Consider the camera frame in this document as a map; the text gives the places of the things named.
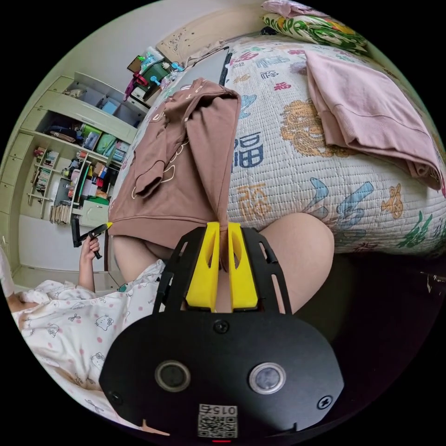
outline yellow clamp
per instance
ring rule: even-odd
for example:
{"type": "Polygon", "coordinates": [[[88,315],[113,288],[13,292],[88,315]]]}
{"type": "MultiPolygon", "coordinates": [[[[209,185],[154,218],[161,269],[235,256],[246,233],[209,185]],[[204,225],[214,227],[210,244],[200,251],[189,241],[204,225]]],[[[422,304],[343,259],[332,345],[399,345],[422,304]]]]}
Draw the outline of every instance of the yellow clamp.
{"type": "MultiPolygon", "coordinates": [[[[229,281],[231,308],[255,309],[257,292],[249,256],[238,223],[229,223],[229,281]]],[[[197,264],[190,282],[186,301],[189,307],[208,308],[215,312],[220,255],[220,223],[207,224],[197,264]]]]}

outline brown hoodie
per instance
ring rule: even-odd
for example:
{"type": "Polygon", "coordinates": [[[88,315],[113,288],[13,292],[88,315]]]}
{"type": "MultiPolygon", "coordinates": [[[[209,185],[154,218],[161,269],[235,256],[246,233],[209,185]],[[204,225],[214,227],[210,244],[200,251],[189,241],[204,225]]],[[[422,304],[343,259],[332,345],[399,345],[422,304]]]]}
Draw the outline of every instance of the brown hoodie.
{"type": "Polygon", "coordinates": [[[110,206],[109,233],[173,249],[187,232],[219,221],[226,244],[239,113],[235,91],[203,78],[162,103],[110,206]]]}

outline person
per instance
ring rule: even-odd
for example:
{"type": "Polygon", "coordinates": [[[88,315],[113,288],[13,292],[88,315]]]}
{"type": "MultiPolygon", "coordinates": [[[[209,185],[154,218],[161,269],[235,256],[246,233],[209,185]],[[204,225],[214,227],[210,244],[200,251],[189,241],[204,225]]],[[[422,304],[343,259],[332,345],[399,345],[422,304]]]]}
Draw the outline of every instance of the person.
{"type": "MultiPolygon", "coordinates": [[[[333,260],[334,238],[327,226],[308,214],[291,214],[266,227],[266,237],[283,270],[293,313],[325,282],[333,260]]],[[[127,326],[153,311],[165,263],[135,238],[114,236],[112,248],[126,284],[118,292],[95,294],[94,252],[87,238],[79,260],[79,283],[45,281],[14,293],[9,264],[0,249],[1,285],[13,318],[31,351],[53,379],[78,403],[125,426],[168,435],[121,419],[103,394],[98,378],[105,356],[127,326]]],[[[283,302],[276,289],[279,308],[283,302]]],[[[229,275],[219,272],[216,310],[231,311],[229,275]]]]}
{"type": "MultiPolygon", "coordinates": [[[[291,309],[295,313],[328,277],[335,249],[333,233],[323,222],[305,213],[281,217],[260,233],[268,240],[282,268],[291,309]]],[[[113,251],[124,280],[131,282],[158,260],[154,252],[166,258],[172,250],[157,245],[148,249],[140,239],[114,236],[113,251]]],[[[279,309],[284,313],[278,286],[275,289],[279,309]]],[[[219,271],[216,310],[218,313],[231,311],[229,274],[224,270],[219,271]]]]}

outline screw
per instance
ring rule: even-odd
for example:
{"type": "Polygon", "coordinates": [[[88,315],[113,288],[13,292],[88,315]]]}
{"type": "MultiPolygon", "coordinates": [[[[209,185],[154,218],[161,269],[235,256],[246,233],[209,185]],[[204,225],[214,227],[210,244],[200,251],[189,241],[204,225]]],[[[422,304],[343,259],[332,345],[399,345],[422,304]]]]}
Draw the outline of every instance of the screw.
{"type": "Polygon", "coordinates": [[[333,397],[330,395],[324,396],[317,403],[317,408],[320,410],[327,409],[333,402],[333,397]]]}
{"type": "Polygon", "coordinates": [[[122,397],[117,392],[110,392],[110,397],[115,404],[119,406],[122,404],[122,397]]]}
{"type": "Polygon", "coordinates": [[[217,321],[214,324],[214,331],[219,335],[227,333],[229,330],[229,324],[226,321],[217,321]]]}

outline gray laptop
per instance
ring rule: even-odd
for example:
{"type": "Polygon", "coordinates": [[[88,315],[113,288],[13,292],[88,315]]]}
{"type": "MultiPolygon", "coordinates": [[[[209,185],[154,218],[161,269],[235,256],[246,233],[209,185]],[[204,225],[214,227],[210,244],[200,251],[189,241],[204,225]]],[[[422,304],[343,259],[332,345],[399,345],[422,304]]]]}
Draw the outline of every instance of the gray laptop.
{"type": "Polygon", "coordinates": [[[224,83],[224,79],[222,78],[226,77],[225,63],[228,63],[226,60],[228,51],[229,47],[226,46],[197,62],[191,68],[188,68],[184,76],[172,89],[171,95],[176,93],[184,85],[192,85],[193,81],[198,78],[203,78],[215,82],[216,84],[220,84],[220,81],[222,80],[224,83]]]}

